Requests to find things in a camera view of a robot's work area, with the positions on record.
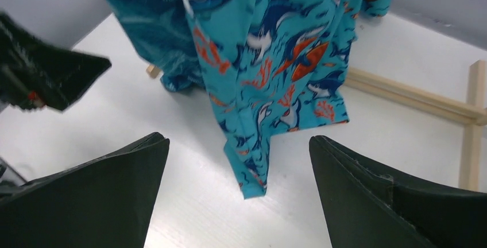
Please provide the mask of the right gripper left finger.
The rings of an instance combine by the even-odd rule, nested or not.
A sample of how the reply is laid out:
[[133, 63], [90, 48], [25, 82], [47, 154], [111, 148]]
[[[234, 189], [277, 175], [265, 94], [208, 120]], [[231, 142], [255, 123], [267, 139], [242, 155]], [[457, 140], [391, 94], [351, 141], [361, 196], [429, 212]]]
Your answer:
[[27, 181], [1, 162], [2, 247], [144, 247], [169, 139], [119, 150]]

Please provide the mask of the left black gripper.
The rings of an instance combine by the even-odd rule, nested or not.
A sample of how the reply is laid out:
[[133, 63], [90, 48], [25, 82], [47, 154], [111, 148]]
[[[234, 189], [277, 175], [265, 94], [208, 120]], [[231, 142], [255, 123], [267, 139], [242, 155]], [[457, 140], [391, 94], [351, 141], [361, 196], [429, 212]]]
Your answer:
[[108, 58], [45, 43], [1, 13], [1, 102], [65, 111], [111, 68]]

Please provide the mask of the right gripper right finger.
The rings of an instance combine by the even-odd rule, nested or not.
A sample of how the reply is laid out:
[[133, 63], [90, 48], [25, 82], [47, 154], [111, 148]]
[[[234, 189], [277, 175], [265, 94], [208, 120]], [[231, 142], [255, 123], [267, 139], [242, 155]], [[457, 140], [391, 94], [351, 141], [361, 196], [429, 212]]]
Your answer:
[[434, 183], [317, 135], [309, 152], [333, 247], [485, 247], [486, 194]]

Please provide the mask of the teal shark print shorts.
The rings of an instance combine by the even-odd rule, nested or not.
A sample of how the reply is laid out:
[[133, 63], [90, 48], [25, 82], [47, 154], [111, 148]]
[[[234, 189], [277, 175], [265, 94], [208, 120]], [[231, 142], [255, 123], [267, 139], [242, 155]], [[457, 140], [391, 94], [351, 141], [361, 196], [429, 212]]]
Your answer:
[[204, 87], [182, 0], [106, 0], [138, 55], [162, 70], [170, 92]]

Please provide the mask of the light blue shark shorts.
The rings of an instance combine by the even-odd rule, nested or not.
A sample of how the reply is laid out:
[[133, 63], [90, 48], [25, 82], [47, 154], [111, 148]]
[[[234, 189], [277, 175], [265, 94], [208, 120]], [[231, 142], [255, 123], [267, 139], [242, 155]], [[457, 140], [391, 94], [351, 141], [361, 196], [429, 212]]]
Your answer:
[[272, 136], [349, 121], [338, 90], [356, 20], [392, 0], [182, 1], [241, 192], [264, 196]]

